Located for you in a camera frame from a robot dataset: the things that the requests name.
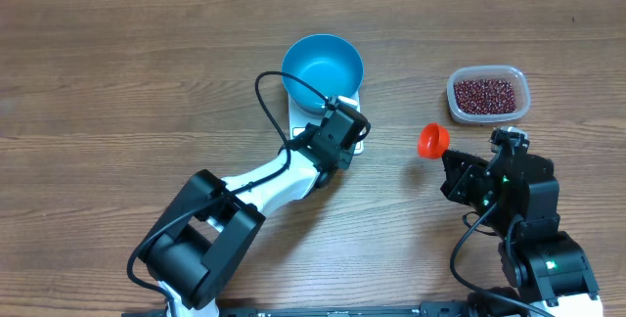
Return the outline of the red scoop with blue handle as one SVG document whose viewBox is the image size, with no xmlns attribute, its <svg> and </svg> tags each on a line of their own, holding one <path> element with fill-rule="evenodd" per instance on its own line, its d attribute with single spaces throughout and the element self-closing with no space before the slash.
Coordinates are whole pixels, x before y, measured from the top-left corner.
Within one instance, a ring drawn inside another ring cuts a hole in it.
<svg viewBox="0 0 626 317">
<path fill-rule="evenodd" d="M 438 159 L 449 148 L 450 134 L 448 130 L 438 124 L 426 125 L 418 140 L 418 155 L 424 159 Z"/>
</svg>

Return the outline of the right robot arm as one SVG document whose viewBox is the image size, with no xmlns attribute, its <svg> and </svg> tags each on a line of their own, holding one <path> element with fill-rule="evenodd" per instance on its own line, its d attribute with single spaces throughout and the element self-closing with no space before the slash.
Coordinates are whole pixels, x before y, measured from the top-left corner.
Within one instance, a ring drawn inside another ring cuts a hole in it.
<svg viewBox="0 0 626 317">
<path fill-rule="evenodd" d="M 600 288 L 586 253 L 559 229 L 554 165 L 525 151 L 501 149 L 491 160 L 448 150 L 441 187 L 470 206 L 501 240 L 508 284 L 471 285 L 467 316 L 601 316 Z"/>
</svg>

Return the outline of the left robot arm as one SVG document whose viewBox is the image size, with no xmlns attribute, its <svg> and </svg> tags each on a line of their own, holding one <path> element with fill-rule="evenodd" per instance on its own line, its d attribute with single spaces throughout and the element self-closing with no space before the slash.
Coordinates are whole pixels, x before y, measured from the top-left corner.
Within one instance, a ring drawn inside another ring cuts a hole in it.
<svg viewBox="0 0 626 317">
<path fill-rule="evenodd" d="M 330 107 L 270 162 L 239 176 L 194 174 L 133 251 L 154 278 L 133 283 L 165 298 L 163 316 L 216 316 L 217 296 L 241 264 L 266 217 L 326 186 L 351 163 L 371 125 L 357 110 Z"/>
</svg>

